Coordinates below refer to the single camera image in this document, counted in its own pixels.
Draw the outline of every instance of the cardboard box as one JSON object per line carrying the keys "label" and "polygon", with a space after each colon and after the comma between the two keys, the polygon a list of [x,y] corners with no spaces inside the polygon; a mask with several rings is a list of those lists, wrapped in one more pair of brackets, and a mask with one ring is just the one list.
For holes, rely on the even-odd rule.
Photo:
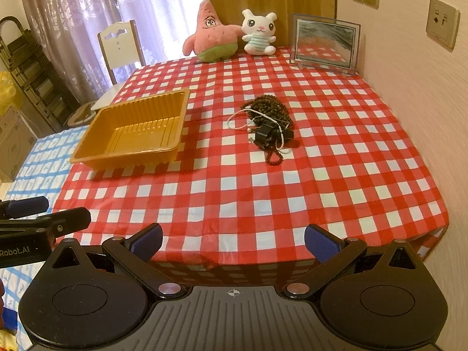
{"label": "cardboard box", "polygon": [[13,182],[37,137],[20,112],[10,106],[0,118],[0,180]]}

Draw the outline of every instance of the curtain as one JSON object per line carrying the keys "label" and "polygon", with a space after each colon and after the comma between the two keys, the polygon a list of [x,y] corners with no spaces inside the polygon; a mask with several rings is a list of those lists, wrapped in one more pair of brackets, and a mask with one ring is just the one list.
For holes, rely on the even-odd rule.
{"label": "curtain", "polygon": [[[23,0],[31,31],[82,103],[111,86],[97,34],[110,24],[135,20],[147,64],[182,57],[196,29],[202,0]],[[125,81],[132,66],[115,70]]]}

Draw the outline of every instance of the crosshair marking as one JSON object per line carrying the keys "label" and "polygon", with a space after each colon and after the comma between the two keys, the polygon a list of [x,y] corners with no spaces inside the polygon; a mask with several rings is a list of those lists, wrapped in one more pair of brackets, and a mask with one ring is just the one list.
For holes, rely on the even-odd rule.
{"label": "crosshair marking", "polygon": [[231,297],[237,297],[239,294],[242,294],[240,291],[232,288],[230,291],[228,291],[228,294],[231,296]]}

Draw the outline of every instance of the patrick star plush toy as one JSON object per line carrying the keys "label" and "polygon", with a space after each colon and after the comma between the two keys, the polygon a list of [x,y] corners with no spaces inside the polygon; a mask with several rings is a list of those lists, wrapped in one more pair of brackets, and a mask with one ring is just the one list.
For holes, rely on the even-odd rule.
{"label": "patrick star plush toy", "polygon": [[244,35],[239,25],[223,25],[210,0],[203,0],[198,10],[197,31],[187,38],[182,52],[193,51],[202,62],[228,59],[237,51],[237,37]]}

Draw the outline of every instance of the red and white checkered tablecloth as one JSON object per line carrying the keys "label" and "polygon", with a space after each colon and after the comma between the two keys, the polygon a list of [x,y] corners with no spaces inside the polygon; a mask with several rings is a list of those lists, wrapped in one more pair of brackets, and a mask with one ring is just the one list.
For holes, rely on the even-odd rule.
{"label": "red and white checkered tablecloth", "polygon": [[[374,246],[409,239],[424,256],[448,213],[406,132],[360,76],[299,70],[288,58],[279,49],[135,71],[116,101],[191,90],[177,161],[106,171],[73,165],[55,210],[85,206],[93,220],[74,236],[94,245],[158,222],[158,267],[186,282],[216,283],[222,273],[255,282],[245,277],[254,268],[264,283],[283,283],[313,263],[304,246],[309,223]],[[280,166],[265,163],[247,132],[226,125],[262,94],[276,95],[294,120],[299,146]],[[240,115],[235,125],[245,122]]]}
{"label": "red and white checkered tablecloth", "polygon": [[337,53],[332,48],[325,48],[322,46],[313,46],[310,44],[303,44],[298,46],[297,55],[309,57],[311,60],[322,60],[322,61],[334,61],[334,62],[349,62],[343,58],[343,56]]}

